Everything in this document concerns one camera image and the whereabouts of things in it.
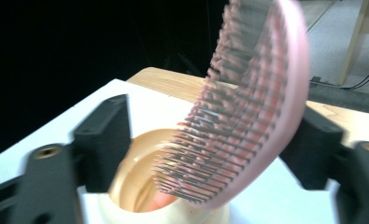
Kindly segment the white table sheet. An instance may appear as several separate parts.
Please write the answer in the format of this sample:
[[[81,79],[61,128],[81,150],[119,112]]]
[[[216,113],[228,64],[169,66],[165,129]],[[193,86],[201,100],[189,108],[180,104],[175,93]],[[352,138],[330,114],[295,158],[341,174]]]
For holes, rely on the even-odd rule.
[[[72,130],[102,101],[127,94],[133,136],[169,128],[192,105],[178,98],[114,79],[61,115],[0,153],[0,183],[22,174],[28,152],[46,144],[69,143]],[[339,224],[331,182],[323,190],[302,189],[281,160],[275,160],[230,202],[229,224]]]

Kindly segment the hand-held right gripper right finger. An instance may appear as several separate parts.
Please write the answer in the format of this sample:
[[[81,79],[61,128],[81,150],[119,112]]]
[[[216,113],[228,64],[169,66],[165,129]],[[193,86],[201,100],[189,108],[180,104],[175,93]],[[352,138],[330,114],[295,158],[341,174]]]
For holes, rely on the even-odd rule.
[[[307,190],[339,184],[335,204],[340,224],[369,224],[369,141],[341,144],[344,130],[311,108],[280,154]]]

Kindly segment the pink hairbrush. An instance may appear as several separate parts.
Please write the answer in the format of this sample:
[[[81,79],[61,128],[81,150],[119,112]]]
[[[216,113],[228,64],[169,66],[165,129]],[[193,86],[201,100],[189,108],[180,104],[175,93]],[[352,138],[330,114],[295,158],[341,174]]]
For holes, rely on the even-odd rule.
[[[229,0],[202,91],[153,165],[157,189],[195,208],[227,204],[294,137],[308,88],[297,0]]]

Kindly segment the cream ribbed cup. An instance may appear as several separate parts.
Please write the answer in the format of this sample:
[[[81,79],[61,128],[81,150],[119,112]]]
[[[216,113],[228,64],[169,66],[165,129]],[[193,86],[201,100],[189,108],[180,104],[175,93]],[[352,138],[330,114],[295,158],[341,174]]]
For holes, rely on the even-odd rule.
[[[106,224],[229,224],[230,208],[207,211],[190,207],[181,199],[148,211],[157,189],[151,165],[161,153],[159,146],[172,129],[156,129],[135,137],[117,170],[109,192],[98,197]]]

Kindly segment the wooden table leg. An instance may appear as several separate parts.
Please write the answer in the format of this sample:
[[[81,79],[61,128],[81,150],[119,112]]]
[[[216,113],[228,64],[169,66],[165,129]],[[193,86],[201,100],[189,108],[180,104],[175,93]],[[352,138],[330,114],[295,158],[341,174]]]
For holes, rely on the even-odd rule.
[[[362,0],[362,5],[356,20],[356,24],[349,42],[346,59],[338,79],[338,84],[343,85],[349,72],[356,62],[362,50],[363,40],[369,35],[369,0]]]

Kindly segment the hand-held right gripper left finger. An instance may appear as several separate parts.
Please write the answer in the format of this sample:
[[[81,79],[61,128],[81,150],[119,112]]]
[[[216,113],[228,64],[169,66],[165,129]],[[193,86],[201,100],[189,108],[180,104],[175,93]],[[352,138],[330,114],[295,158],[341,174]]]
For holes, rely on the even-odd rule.
[[[29,154],[8,224],[84,223],[77,188],[107,192],[131,145],[127,96],[103,101],[72,136]]]

